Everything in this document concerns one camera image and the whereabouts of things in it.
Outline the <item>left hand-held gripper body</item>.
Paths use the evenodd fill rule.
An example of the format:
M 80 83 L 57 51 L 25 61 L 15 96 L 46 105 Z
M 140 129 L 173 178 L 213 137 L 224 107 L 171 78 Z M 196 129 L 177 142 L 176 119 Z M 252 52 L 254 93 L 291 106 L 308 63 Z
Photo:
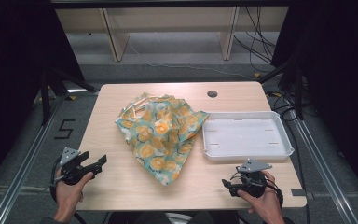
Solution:
M 62 180 L 67 185 L 74 185 L 78 183 L 86 174 L 83 171 L 83 166 L 75 165 L 75 158 L 82 154 L 80 150 L 65 147 L 60 158 L 59 165 L 61 166 Z

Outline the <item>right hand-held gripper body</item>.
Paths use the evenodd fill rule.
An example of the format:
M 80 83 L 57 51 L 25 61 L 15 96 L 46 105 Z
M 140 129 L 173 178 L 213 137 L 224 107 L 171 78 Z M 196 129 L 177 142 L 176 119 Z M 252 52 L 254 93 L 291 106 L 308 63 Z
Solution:
M 253 197 L 261 197 L 267 186 L 267 179 L 262 174 L 262 171 L 270 168 L 271 165 L 268 163 L 247 159 L 242 165 L 237 167 L 241 183 L 235 187 L 234 192 L 237 193 L 238 190 L 242 190 Z

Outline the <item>white plastic tray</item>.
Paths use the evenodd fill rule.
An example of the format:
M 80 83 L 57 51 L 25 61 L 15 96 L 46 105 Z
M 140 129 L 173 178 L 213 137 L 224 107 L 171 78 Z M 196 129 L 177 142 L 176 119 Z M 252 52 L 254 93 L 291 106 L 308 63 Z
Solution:
M 211 113 L 202 134 L 210 161 L 284 161 L 295 151 L 273 111 Z

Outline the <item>floral cloth bag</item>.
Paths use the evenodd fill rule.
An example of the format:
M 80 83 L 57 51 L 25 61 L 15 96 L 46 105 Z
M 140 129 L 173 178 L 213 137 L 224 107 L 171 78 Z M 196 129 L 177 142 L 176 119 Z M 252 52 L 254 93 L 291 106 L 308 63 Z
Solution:
M 193 110 L 184 99 L 145 92 L 121 109 L 116 125 L 134 158 L 168 186 L 181 173 L 207 118 L 208 113 Z

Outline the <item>person's left hand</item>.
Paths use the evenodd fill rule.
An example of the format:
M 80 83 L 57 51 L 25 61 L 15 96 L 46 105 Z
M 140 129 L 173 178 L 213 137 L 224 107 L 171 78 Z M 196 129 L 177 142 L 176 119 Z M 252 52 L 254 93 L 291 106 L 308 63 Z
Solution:
M 93 178 L 93 173 L 89 172 L 75 185 L 67 185 L 59 181 L 56 185 L 56 202 L 58 209 L 54 220 L 68 224 L 75 214 L 76 206 L 83 200 L 82 190 Z

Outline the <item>person's right hand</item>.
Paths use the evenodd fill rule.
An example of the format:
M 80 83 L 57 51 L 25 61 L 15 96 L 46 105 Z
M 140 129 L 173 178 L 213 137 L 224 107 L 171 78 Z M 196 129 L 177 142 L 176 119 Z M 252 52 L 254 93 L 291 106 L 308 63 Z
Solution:
M 259 198 L 243 190 L 238 190 L 237 193 L 250 204 L 247 209 L 249 214 L 257 213 L 267 224 L 285 224 L 280 201 L 274 189 L 266 188 Z

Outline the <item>black metal stand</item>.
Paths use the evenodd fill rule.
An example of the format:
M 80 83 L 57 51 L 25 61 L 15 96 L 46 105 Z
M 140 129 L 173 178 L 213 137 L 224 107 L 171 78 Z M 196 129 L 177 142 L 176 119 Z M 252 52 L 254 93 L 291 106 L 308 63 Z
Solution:
M 84 80 L 70 76 L 59 68 L 44 68 L 42 75 L 40 76 L 40 91 L 42 97 L 42 106 L 43 106 L 43 121 L 42 124 L 45 125 L 51 117 L 50 102 L 49 102 L 49 93 L 48 90 L 52 89 L 53 92 L 58 96 L 64 96 L 69 91 L 64 85 L 64 81 L 69 80 L 70 82 L 76 84 L 77 86 L 85 89 L 90 92 L 97 92 L 99 89 L 91 86 L 86 83 Z
M 302 120 L 302 72 L 297 59 L 289 59 L 287 62 L 262 76 L 258 79 L 258 82 L 263 84 L 279 74 L 282 74 L 282 77 L 278 87 L 281 91 L 294 91 L 294 109 L 297 117 Z

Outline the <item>dark curtain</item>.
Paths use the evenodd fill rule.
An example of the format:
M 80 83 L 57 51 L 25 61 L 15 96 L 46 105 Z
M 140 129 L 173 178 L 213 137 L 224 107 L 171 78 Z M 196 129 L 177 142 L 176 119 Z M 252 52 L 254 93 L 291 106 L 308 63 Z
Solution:
M 50 67 L 84 78 L 51 0 L 0 0 L 0 165 Z
M 292 0 L 272 64 L 296 57 L 310 96 L 358 177 L 358 0 Z

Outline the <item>aluminium floor rail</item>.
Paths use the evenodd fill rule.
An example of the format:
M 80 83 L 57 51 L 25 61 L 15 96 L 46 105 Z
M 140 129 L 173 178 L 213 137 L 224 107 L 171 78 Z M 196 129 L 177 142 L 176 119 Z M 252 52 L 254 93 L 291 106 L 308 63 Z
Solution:
M 326 186 L 331 199 L 338 212 L 340 213 L 345 224 L 358 224 L 358 218 L 352 209 L 351 203 L 348 198 L 345 196 L 344 191 L 338 185 L 338 182 L 334 178 L 326 160 L 323 157 L 320 149 L 318 148 L 316 142 L 314 141 L 310 130 L 308 129 L 304 120 L 297 119 L 295 121 L 296 128 L 299 131 L 300 136 L 302 137 L 307 150 L 312 158 L 316 169 L 318 170 L 319 175 Z
M 48 98 L 48 105 L 52 107 L 50 115 L 41 123 L 32 144 L 28 147 L 27 153 L 25 154 L 23 160 L 21 161 L 20 167 L 14 175 L 13 180 L 6 187 L 2 195 L 0 201 L 0 224 L 5 224 L 7 217 L 21 192 L 21 187 L 28 174 L 30 173 L 40 148 L 46 139 L 51 123 L 53 122 L 54 117 L 57 114 L 57 111 L 59 110 L 63 101 L 63 96 L 57 96 L 53 103 L 51 103 Z

